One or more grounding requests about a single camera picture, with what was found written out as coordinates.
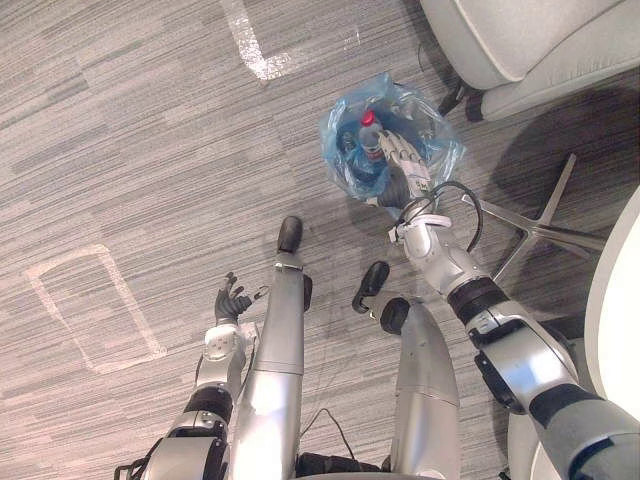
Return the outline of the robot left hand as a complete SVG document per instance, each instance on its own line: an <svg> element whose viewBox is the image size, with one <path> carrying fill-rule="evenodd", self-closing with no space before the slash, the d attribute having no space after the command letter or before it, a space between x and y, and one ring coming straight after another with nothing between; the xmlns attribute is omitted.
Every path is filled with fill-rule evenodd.
<svg viewBox="0 0 640 480"><path fill-rule="evenodd" d="M254 293L246 294L243 286L236 286L237 280L233 272L228 272L217 292L214 302L214 316L217 324L237 325L239 317L269 293L270 287L263 285Z"/></svg>

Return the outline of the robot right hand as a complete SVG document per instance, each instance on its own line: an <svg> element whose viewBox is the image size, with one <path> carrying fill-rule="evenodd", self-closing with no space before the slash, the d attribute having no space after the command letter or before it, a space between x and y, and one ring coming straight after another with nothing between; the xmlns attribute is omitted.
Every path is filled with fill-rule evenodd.
<svg viewBox="0 0 640 480"><path fill-rule="evenodd" d="M383 130L378 139L388 167L388 180L383 193L368 202L379 207L402 209L410 201L426 197L430 192L431 176L414 146L389 130Z"/></svg>

